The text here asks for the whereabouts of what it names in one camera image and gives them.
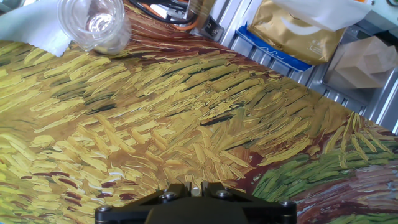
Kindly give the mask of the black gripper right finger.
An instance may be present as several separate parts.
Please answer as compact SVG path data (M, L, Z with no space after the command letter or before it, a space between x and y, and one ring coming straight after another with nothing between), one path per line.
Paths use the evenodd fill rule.
M203 182L202 196L221 202L221 213L245 218L248 223L297 223L297 204L290 200L267 202L242 191L225 187L221 182Z

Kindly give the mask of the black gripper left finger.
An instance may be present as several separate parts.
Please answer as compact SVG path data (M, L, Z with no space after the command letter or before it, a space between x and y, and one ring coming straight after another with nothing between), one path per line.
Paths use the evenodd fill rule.
M158 190L122 207L115 207L109 204L101 205L95 210L95 224L144 223L153 208L177 199L190 197L191 189L192 184L190 182L170 184L165 190Z

